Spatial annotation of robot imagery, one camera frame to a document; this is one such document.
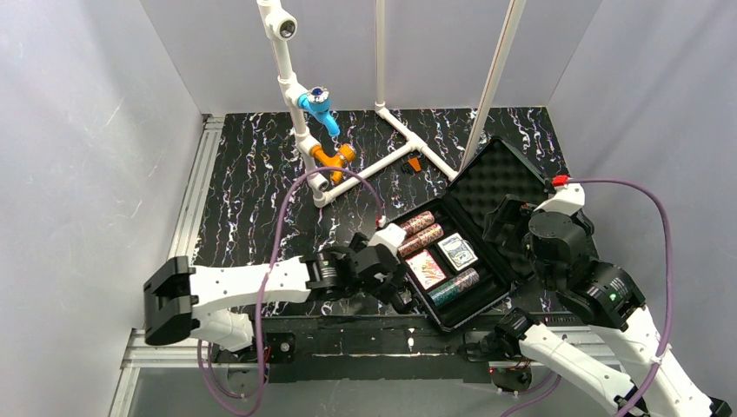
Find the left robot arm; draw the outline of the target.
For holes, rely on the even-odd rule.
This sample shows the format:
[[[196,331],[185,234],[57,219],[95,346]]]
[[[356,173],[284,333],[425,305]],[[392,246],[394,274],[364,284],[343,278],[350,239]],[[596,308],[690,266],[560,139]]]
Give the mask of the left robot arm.
[[[172,257],[143,285],[145,342],[159,347],[195,337],[237,352],[262,329],[255,317],[233,313],[235,307],[334,301],[358,292],[381,298],[401,276],[399,248],[406,237],[390,224],[362,248],[326,248],[273,265],[211,268]]]

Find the green poker chip stack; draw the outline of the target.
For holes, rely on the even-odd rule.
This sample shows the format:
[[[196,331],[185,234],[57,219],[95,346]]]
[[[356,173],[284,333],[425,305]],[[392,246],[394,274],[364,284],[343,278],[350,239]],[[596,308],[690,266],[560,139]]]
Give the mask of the green poker chip stack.
[[[428,296],[432,305],[444,306],[479,283],[481,276],[474,268],[467,268],[457,276],[441,283],[429,291]]]

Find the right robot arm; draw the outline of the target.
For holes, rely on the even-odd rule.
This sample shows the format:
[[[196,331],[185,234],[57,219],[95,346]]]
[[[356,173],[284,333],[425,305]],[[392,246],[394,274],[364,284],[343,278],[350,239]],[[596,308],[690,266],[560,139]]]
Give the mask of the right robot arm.
[[[665,335],[643,293],[624,269],[590,254],[594,225],[584,214],[506,195],[485,216],[484,240],[498,240],[506,225],[512,231],[503,247],[528,260],[534,278],[607,344],[623,369],[599,363],[520,308],[495,326],[490,345],[497,352],[540,362],[617,416],[732,415],[725,400],[695,386],[670,350],[658,350]]]

